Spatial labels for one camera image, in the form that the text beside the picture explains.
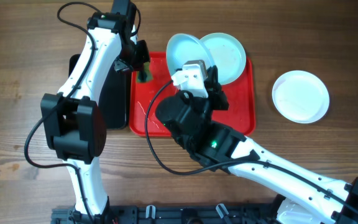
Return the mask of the green yellow sponge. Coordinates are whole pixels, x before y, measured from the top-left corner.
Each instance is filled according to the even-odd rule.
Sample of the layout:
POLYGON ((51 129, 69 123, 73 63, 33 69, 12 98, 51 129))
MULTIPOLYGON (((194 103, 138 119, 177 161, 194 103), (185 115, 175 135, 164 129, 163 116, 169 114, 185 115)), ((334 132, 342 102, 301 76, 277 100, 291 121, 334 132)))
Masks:
POLYGON ((137 72, 136 82, 147 83, 153 79, 152 72, 150 71, 150 62, 143 64, 142 68, 137 72))

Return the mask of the mint plate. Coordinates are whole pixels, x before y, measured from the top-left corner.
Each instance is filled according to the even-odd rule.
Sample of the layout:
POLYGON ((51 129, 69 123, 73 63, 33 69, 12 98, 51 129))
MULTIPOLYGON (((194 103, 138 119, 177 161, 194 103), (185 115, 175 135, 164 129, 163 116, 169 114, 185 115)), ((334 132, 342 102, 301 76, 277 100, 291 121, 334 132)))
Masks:
POLYGON ((188 61, 202 60, 206 68, 215 65, 213 56, 205 44, 190 34, 175 34, 170 38, 166 49, 166 62, 172 76, 188 61))
POLYGON ((218 82, 227 85, 236 81, 246 67, 246 52, 233 36, 222 32, 208 34, 201 38, 210 51, 218 68, 218 82))

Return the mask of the white plate red stain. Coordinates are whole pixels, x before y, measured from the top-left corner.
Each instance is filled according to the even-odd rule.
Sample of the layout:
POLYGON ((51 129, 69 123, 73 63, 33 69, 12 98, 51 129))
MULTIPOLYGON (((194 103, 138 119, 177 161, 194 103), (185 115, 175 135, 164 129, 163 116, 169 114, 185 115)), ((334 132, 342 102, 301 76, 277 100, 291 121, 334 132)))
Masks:
POLYGON ((326 85, 316 75, 302 70, 278 77, 272 87, 272 100, 283 117, 300 124, 319 121, 330 104, 326 85))

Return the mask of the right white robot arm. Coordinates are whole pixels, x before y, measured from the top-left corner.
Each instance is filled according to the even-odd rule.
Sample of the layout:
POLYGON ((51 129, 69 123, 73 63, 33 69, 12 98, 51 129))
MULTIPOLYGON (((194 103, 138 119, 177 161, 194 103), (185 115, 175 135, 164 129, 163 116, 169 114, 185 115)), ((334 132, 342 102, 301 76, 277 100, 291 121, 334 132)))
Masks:
POLYGON ((347 183, 316 174, 213 121, 213 111, 229 107, 216 66, 186 62, 170 83, 178 91, 158 104, 155 115, 203 170, 220 169, 282 195, 275 216, 280 223, 358 223, 358 178, 347 183))

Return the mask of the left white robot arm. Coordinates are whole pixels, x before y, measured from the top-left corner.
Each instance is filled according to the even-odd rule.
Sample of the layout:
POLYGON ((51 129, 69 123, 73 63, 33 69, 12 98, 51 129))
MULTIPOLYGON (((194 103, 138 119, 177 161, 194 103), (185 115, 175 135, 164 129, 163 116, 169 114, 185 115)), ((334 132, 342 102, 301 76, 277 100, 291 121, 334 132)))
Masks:
POLYGON ((40 104, 47 145, 68 169, 75 191, 73 223, 114 221, 99 165, 107 131, 99 100, 110 71, 139 70, 148 61, 146 44, 136 37, 138 13, 94 13, 68 80, 40 104))

